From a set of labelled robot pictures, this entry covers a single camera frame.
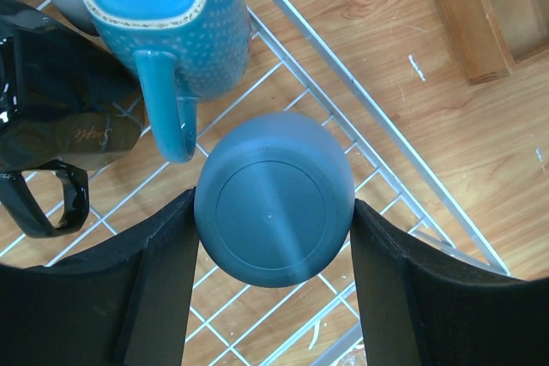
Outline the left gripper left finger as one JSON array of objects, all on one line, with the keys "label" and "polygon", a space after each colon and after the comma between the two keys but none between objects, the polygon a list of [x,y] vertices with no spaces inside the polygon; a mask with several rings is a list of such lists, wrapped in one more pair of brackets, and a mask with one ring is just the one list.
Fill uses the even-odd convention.
[{"label": "left gripper left finger", "polygon": [[2,266],[2,364],[181,364],[198,252],[194,195],[52,266]]}]

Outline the black white-lined mug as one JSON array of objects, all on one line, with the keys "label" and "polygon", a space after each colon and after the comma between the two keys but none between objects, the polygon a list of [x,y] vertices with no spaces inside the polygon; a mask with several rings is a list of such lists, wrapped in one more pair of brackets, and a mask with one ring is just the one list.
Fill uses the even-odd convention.
[{"label": "black white-lined mug", "polygon": [[[25,3],[1,1],[1,202],[26,235],[79,231],[87,174],[130,152],[144,123],[139,81],[112,54]],[[56,224],[26,171],[52,171],[62,184]]]}]

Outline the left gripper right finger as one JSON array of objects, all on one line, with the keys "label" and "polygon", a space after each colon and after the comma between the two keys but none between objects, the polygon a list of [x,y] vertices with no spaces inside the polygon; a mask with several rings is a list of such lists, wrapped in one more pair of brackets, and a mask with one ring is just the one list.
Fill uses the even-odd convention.
[{"label": "left gripper right finger", "polygon": [[445,254],[357,200],[350,228],[370,365],[546,365],[548,280]]}]

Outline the plain blue cup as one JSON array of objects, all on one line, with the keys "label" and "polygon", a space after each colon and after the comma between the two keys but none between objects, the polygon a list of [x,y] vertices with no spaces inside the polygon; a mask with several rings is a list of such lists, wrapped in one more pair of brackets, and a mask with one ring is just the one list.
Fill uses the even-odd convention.
[{"label": "plain blue cup", "polygon": [[316,120],[292,111],[248,120],[208,156],[194,216],[202,245],[248,285],[281,288],[320,273],[353,217],[352,167]]}]

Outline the blue floral mug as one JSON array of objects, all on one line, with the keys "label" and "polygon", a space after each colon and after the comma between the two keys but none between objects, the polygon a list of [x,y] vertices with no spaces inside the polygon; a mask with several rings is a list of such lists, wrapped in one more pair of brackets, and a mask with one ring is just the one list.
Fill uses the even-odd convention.
[{"label": "blue floral mug", "polygon": [[245,0],[83,0],[108,49],[138,78],[163,157],[196,148],[197,106],[231,92],[250,58]]}]

